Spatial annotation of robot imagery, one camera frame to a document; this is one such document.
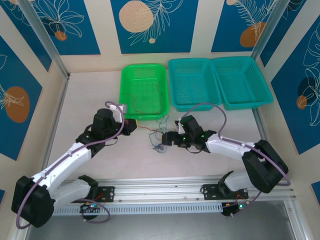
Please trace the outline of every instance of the cable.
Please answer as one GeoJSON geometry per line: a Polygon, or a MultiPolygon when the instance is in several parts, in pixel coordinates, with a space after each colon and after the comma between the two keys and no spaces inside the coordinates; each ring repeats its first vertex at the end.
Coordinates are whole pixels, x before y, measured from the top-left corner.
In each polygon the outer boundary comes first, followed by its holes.
{"type": "MultiPolygon", "coordinates": [[[[218,131],[218,136],[219,138],[222,140],[222,141],[225,141],[225,142],[229,142],[229,143],[232,143],[232,144],[237,144],[239,146],[242,146],[242,147],[245,147],[245,148],[248,148],[256,153],[258,153],[260,156],[262,156],[264,159],[266,159],[271,165],[273,165],[278,171],[279,173],[281,173],[281,175],[285,178],[285,180],[287,181],[286,184],[279,184],[279,186],[290,186],[291,185],[291,182],[289,180],[289,177],[288,175],[270,158],[268,157],[266,154],[264,154],[263,152],[261,152],[259,149],[256,149],[252,146],[249,146],[243,142],[239,142],[239,141],[236,141],[236,140],[233,140],[233,139],[228,139],[228,138],[224,138],[221,136],[221,132],[222,130],[224,129],[224,127],[226,126],[226,123],[227,123],[227,115],[225,113],[225,111],[219,107],[218,105],[214,104],[214,103],[210,103],[210,102],[204,102],[204,103],[199,103],[199,104],[196,104],[195,106],[193,106],[192,108],[189,109],[189,111],[187,111],[182,117],[181,119],[183,119],[185,116],[187,116],[193,109],[197,108],[198,106],[203,106],[203,105],[211,105],[211,106],[214,106],[216,107],[217,109],[219,109],[223,116],[224,116],[224,122],[221,126],[221,128],[219,129],[218,131]]],[[[239,212],[235,213],[232,215],[232,217],[238,215],[239,213],[243,212],[244,209],[246,209],[247,207],[249,207],[261,194],[261,191],[252,199],[252,201],[245,207],[243,208],[242,210],[240,210],[239,212]]]]}
{"type": "Polygon", "coordinates": [[[118,142],[118,138],[115,137],[114,139],[116,139],[114,143],[112,143],[112,144],[105,144],[104,146],[105,146],[105,147],[109,147],[109,146],[115,145],[115,144],[118,142]]]}
{"type": "Polygon", "coordinates": [[[138,126],[138,128],[148,129],[150,132],[158,132],[158,133],[162,133],[162,131],[159,131],[159,130],[151,130],[150,128],[148,128],[148,127],[146,127],[146,126],[138,126]]]}
{"type": "Polygon", "coordinates": [[[153,149],[160,154],[164,154],[167,151],[167,146],[163,145],[162,143],[154,144],[151,136],[154,135],[157,140],[161,141],[160,138],[158,138],[157,134],[158,133],[164,134],[167,131],[168,119],[169,119],[169,116],[167,117],[163,116],[160,120],[157,117],[156,122],[159,123],[159,128],[157,129],[157,131],[154,131],[153,133],[149,134],[150,143],[153,146],[153,149]]]}
{"type": "Polygon", "coordinates": [[[189,151],[189,149],[186,147],[185,150],[187,150],[191,154],[199,154],[202,152],[202,149],[200,151],[189,151]]]}
{"type": "MultiPolygon", "coordinates": [[[[160,106],[161,106],[161,109],[160,109],[159,111],[155,112],[155,113],[152,113],[151,115],[155,115],[155,114],[161,113],[161,111],[164,109],[164,107],[162,106],[162,103],[161,103],[161,99],[162,99],[163,94],[162,94],[161,92],[159,92],[159,83],[160,83],[160,82],[158,81],[158,83],[157,83],[157,85],[156,85],[156,91],[161,95],[161,96],[160,96],[160,106]]],[[[143,115],[147,115],[147,114],[144,113],[143,111],[137,111],[137,110],[136,110],[136,107],[135,107],[135,101],[136,101],[136,99],[135,99],[134,96],[132,96],[132,94],[130,94],[130,93],[128,93],[128,92],[126,92],[125,94],[127,94],[127,95],[129,95],[129,96],[132,97],[132,99],[133,99],[133,101],[132,101],[132,107],[133,107],[133,109],[134,109],[134,111],[135,111],[136,113],[141,113],[141,114],[143,114],[143,115]]]]}
{"type": "Polygon", "coordinates": [[[90,199],[85,199],[85,198],[80,198],[78,199],[77,201],[82,201],[82,202],[89,202],[89,203],[93,203],[93,204],[96,204],[98,205],[100,208],[103,208],[107,213],[108,213],[108,217],[105,219],[105,220],[102,220],[102,221],[91,221],[91,220],[86,220],[85,219],[85,212],[90,209],[89,207],[86,208],[85,210],[82,211],[82,214],[81,214],[81,218],[83,219],[84,222],[86,223],[90,223],[90,224],[103,224],[103,223],[106,223],[109,221],[110,219],[110,212],[109,210],[103,205],[101,204],[100,202],[97,202],[97,201],[94,201],[94,200],[90,200],[90,199]]]}
{"type": "MultiPolygon", "coordinates": [[[[94,142],[91,142],[91,143],[82,145],[82,146],[76,148],[75,150],[73,150],[73,151],[71,152],[71,155],[73,155],[73,154],[76,153],[77,151],[79,151],[79,150],[81,150],[81,149],[84,149],[84,148],[86,148],[86,147],[89,147],[89,146],[92,146],[92,145],[95,145],[95,144],[102,144],[102,143],[105,143],[105,142],[107,142],[107,141],[109,141],[109,140],[111,140],[111,139],[114,139],[114,138],[116,138],[116,137],[122,132],[122,130],[124,129],[124,126],[125,126],[125,121],[124,121],[125,115],[124,115],[124,112],[121,110],[121,108],[120,108],[120,106],[119,106],[118,104],[116,104],[116,103],[114,103],[114,102],[112,102],[112,101],[106,101],[106,102],[104,103],[104,105],[105,105],[106,107],[108,107],[108,104],[115,105],[116,108],[119,110],[119,112],[120,112],[120,114],[121,114],[121,119],[123,119],[123,121],[122,121],[122,123],[121,123],[121,127],[120,127],[119,131],[118,131],[115,135],[113,135],[113,136],[111,136],[111,137],[109,137],[109,138],[107,138],[107,139],[100,140],[100,141],[94,141],[94,142]]],[[[46,171],[46,172],[44,173],[44,177],[40,177],[40,178],[38,179],[38,181],[36,181],[36,182],[34,183],[34,185],[30,188],[30,190],[27,192],[27,194],[25,195],[24,199],[22,200],[21,205],[20,205],[20,207],[19,207],[19,209],[18,209],[18,212],[17,212],[17,214],[16,214],[15,225],[16,225],[16,227],[17,227],[18,229],[20,229],[20,230],[26,229],[26,228],[28,228],[28,227],[31,225],[30,223],[28,223],[28,224],[25,225],[25,226],[21,226],[21,225],[20,225],[20,216],[21,216],[22,210],[24,209],[24,206],[25,206],[28,198],[30,197],[31,193],[35,190],[35,188],[39,185],[39,183],[40,183],[47,175],[49,175],[57,166],[59,166],[64,160],[66,160],[66,159],[67,159],[68,157],[70,157],[71,155],[66,154],[64,157],[62,157],[56,164],[54,164],[48,171],[46,171]]]]}

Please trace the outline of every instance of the teal plastic basket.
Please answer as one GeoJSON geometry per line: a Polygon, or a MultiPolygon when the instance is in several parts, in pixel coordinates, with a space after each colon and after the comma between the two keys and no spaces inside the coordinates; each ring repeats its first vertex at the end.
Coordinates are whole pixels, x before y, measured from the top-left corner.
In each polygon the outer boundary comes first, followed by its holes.
{"type": "MultiPolygon", "coordinates": [[[[186,112],[196,104],[222,103],[217,78],[207,58],[172,59],[168,63],[172,105],[186,112]]],[[[208,111],[213,107],[201,105],[195,111],[208,111]]]]}
{"type": "Polygon", "coordinates": [[[211,62],[226,110],[256,109],[273,102],[270,89],[252,57],[219,57],[211,62]]]}

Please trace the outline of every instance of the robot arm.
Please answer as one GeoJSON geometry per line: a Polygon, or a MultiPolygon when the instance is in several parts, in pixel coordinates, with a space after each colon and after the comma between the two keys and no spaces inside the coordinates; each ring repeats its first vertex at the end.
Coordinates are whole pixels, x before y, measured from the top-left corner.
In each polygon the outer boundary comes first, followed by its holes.
{"type": "Polygon", "coordinates": [[[226,199],[240,189],[252,187],[263,193],[269,193],[283,178],[277,168],[259,153],[272,159],[285,174],[288,173],[286,164],[265,140],[257,143],[239,142],[219,136],[212,130],[204,131],[192,115],[175,123],[178,132],[166,132],[162,136],[162,144],[167,146],[174,144],[180,148],[195,146],[199,151],[222,154],[244,163],[245,171],[228,172],[219,181],[219,190],[226,199]]]}
{"type": "MultiPolygon", "coordinates": [[[[119,107],[123,112],[126,111],[125,105],[119,107]]],[[[17,181],[11,206],[12,211],[18,213],[25,196],[37,182],[39,182],[38,185],[25,202],[21,212],[21,217],[36,228],[44,225],[54,210],[78,199],[93,200],[96,198],[98,182],[86,175],[80,176],[68,185],[62,187],[60,185],[75,169],[89,161],[105,147],[103,140],[114,136],[121,128],[123,121],[124,127],[121,134],[128,136],[137,128],[135,119],[122,119],[115,105],[109,105],[108,109],[99,109],[94,115],[93,124],[84,130],[65,154],[31,178],[23,176],[17,181]]]]}

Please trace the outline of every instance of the green basket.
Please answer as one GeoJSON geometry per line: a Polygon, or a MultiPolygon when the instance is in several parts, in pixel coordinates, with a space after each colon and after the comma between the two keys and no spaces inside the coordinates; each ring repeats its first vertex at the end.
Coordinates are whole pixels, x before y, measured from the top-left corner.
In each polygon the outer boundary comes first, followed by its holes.
{"type": "Polygon", "coordinates": [[[119,103],[127,105],[125,117],[156,120],[170,109],[167,71],[156,63],[126,66],[121,73],[119,103]]]}

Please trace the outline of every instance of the white floor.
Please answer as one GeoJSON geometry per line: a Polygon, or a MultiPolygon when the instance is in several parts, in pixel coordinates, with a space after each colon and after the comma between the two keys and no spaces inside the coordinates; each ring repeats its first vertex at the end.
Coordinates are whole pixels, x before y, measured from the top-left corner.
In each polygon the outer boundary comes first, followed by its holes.
{"type": "MultiPolygon", "coordinates": [[[[92,124],[95,113],[104,108],[105,101],[118,102],[120,81],[120,71],[71,74],[49,164],[65,153],[85,127],[92,124]]],[[[226,114],[227,124],[222,135],[246,142],[260,140],[251,109],[227,111],[226,114]]],[[[167,130],[175,130],[174,120],[183,113],[171,106],[168,115],[167,130]]],[[[224,121],[218,109],[193,112],[192,115],[204,130],[218,131],[224,121]]],[[[158,127],[155,121],[140,121],[138,124],[152,129],[158,127]]],[[[68,179],[84,174],[94,179],[198,177],[224,175],[244,168],[242,162],[220,154],[191,154],[176,146],[168,147],[164,154],[157,153],[150,144],[149,133],[147,129],[137,128],[131,136],[120,136],[116,145],[105,147],[68,179]]]]}

